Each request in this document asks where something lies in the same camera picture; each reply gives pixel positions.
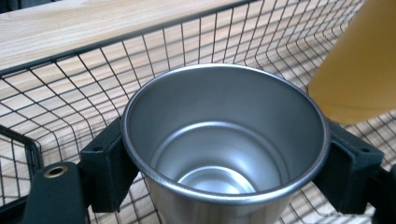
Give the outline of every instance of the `blurry orange object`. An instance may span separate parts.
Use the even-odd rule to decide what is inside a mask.
[[[314,74],[309,95],[342,124],[396,108],[396,0],[368,0]]]

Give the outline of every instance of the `metal cup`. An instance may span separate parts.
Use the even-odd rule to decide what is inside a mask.
[[[169,223],[274,223],[324,164],[330,135],[289,82],[205,64],[151,80],[125,108],[122,137]]]

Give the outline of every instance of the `wire mesh basket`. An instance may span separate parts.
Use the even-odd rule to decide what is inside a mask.
[[[29,193],[36,169],[79,161],[79,152],[149,80],[198,63],[235,63],[281,76],[306,91],[360,0],[254,1],[153,27],[0,71],[0,206]],[[350,132],[381,149],[383,166],[396,162],[396,112]],[[337,213],[313,184],[295,194],[278,223],[370,223]],[[90,212],[92,223],[166,223],[139,175],[120,212]]]

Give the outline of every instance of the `yellow plastic object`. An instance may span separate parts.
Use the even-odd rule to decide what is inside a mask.
[[[342,124],[396,108],[396,0],[368,0],[308,87],[325,116]]]

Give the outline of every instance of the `wooden surface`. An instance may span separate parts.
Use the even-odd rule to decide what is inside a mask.
[[[67,0],[0,14],[0,70],[240,0]]]

